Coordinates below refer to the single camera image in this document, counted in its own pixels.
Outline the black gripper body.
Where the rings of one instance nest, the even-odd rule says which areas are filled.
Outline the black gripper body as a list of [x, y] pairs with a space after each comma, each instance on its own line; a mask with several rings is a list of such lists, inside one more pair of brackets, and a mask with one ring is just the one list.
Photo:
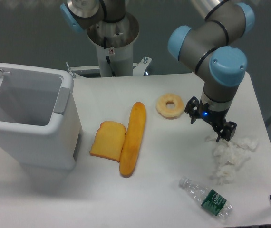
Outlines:
[[224, 111], [213, 111], [208, 109], [207, 104], [200, 104], [197, 108], [198, 118], [204, 120], [208, 123], [215, 131], [220, 131], [224, 123], [226, 122], [225, 117], [227, 114], [227, 110]]

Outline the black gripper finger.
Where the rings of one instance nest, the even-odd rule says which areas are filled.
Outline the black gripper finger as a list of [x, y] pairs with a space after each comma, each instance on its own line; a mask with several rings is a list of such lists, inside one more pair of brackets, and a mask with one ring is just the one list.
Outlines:
[[193, 124], [197, 119], [201, 118], [198, 111], [199, 104], [199, 100], [194, 96], [186, 104], [184, 112], [187, 113], [191, 118], [191, 124]]
[[222, 126], [216, 128], [216, 133], [218, 135], [216, 142], [218, 143], [221, 139], [229, 141], [231, 138], [233, 138], [236, 128], [237, 124], [235, 122], [225, 121]]

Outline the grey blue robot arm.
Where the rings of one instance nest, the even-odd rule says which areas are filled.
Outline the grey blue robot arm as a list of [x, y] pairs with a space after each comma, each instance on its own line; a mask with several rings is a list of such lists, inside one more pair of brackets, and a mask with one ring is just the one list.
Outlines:
[[[200, 99], [191, 98], [183, 111], [192, 122], [202, 119], [229, 141], [236, 123], [226, 121], [247, 68], [247, 57], [231, 43], [248, 33], [255, 15], [251, 7], [229, 0], [194, 0], [205, 23], [197, 29], [178, 27], [167, 44], [169, 53], [204, 81]], [[86, 31], [96, 46], [100, 75], [131, 76], [137, 19], [123, 0], [66, 0], [60, 10], [75, 32]]]

